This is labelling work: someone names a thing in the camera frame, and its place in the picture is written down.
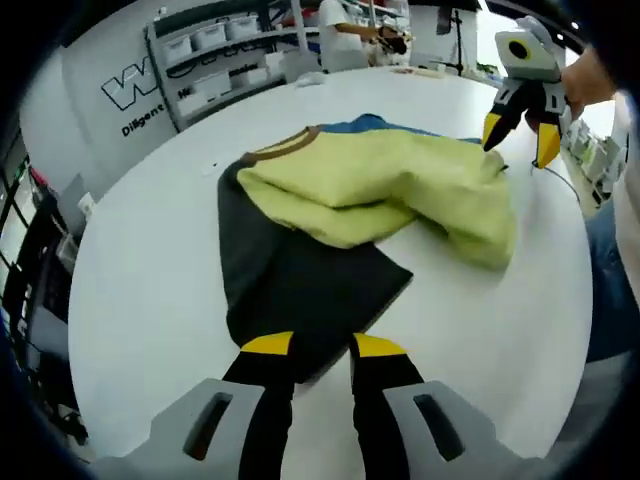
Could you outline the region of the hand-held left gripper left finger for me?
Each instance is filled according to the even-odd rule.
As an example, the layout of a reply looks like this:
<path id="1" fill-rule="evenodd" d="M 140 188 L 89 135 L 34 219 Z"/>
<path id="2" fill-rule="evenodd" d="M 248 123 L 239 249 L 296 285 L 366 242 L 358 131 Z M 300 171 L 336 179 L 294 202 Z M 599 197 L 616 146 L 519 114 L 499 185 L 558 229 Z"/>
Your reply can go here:
<path id="1" fill-rule="evenodd" d="M 152 479 L 279 479 L 294 393 L 294 333 L 257 337 L 224 377 L 185 394 L 152 422 Z"/>

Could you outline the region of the person's right hand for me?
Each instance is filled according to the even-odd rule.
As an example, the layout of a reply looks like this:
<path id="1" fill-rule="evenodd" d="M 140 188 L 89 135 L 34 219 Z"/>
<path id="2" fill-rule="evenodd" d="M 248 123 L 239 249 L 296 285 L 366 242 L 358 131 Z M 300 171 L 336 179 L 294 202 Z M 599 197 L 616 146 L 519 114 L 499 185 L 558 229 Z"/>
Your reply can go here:
<path id="1" fill-rule="evenodd" d="M 572 120 L 577 120 L 587 106 L 609 101 L 617 87 L 601 62 L 595 48 L 588 45 L 578 59 L 562 70 Z"/>

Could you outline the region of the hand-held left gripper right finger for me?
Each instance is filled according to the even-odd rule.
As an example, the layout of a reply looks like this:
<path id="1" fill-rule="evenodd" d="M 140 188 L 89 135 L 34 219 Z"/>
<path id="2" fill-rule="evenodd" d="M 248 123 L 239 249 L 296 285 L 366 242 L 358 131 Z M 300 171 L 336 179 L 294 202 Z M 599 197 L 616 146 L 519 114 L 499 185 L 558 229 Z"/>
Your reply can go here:
<path id="1" fill-rule="evenodd" d="M 392 341 L 350 341 L 353 424 L 368 479 L 499 479 L 493 423 L 439 381 L 425 381 Z"/>

